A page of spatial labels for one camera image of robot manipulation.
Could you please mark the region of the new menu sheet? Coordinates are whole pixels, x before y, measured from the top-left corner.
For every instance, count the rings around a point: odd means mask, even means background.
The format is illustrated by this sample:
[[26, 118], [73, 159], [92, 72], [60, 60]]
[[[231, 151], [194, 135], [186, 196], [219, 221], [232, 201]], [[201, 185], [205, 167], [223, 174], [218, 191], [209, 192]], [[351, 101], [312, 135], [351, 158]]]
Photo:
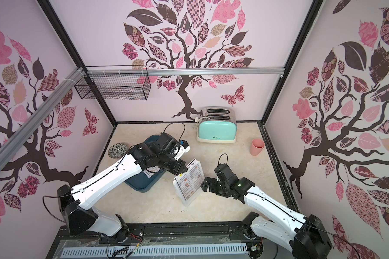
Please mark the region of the new menu sheet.
[[159, 172], [161, 171], [161, 169], [157, 166], [155, 167], [149, 167], [147, 168], [146, 170], [144, 170], [144, 174], [148, 177], [148, 178], [151, 178], [155, 175], [157, 175]]

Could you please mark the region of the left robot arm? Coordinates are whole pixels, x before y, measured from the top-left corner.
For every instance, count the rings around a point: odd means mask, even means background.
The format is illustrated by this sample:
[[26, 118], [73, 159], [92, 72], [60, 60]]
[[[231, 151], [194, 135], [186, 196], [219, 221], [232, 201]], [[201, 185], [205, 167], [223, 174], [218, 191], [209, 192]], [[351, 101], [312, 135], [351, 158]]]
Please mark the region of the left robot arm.
[[140, 143], [109, 168], [84, 183], [73, 187], [64, 185], [57, 191], [59, 210], [71, 235], [90, 231], [124, 241], [129, 228], [118, 214], [109, 215], [95, 203], [125, 180], [151, 167], [164, 169], [174, 175], [187, 172], [182, 155], [190, 151], [185, 140], [177, 140], [163, 132], [149, 144]]

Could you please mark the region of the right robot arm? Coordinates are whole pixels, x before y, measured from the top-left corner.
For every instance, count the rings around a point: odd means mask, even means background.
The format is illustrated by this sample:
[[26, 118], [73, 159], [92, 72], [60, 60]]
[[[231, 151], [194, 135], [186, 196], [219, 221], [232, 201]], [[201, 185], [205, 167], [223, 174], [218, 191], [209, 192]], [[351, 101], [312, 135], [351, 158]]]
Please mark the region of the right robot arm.
[[257, 211], [246, 228], [256, 237], [270, 240], [291, 252], [295, 259], [326, 259], [333, 245], [322, 221], [287, 208], [265, 194], [247, 178], [238, 178], [227, 164], [218, 164], [216, 178], [206, 177], [204, 192], [233, 198]]

